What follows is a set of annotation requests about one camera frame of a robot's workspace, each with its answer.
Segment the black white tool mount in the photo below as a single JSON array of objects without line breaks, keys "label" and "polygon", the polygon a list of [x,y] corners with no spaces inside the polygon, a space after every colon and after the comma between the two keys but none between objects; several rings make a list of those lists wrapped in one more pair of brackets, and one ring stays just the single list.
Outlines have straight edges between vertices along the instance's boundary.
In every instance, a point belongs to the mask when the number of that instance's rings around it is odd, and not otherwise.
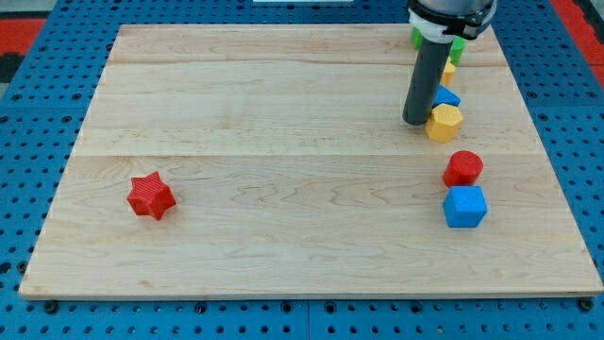
[{"label": "black white tool mount", "polygon": [[491,23],[496,0],[409,0],[410,23],[433,43],[475,40]]}]

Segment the grey cylindrical pointer rod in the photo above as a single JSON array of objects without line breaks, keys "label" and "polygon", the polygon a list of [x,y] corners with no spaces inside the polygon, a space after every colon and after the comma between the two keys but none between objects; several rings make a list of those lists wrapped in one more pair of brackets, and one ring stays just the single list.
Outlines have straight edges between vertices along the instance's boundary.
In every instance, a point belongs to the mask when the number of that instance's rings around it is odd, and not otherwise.
[{"label": "grey cylindrical pointer rod", "polygon": [[422,126],[428,120],[452,43],[422,40],[402,111],[407,124]]}]

